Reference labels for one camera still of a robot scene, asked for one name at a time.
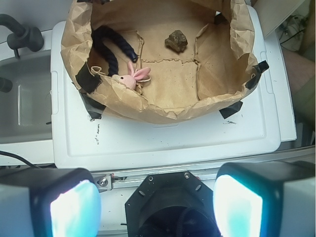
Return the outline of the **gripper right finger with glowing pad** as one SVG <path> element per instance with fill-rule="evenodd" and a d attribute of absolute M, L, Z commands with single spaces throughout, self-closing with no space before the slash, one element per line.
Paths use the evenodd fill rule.
<path fill-rule="evenodd" d="M 217 173 L 213 207 L 224 237 L 314 237 L 316 165 L 225 163 Z"/>

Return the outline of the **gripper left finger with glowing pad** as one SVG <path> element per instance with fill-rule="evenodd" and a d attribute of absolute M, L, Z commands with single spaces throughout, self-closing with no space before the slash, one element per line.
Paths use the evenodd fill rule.
<path fill-rule="evenodd" d="M 101 198 L 84 168 L 0 172 L 2 237 L 95 237 Z"/>

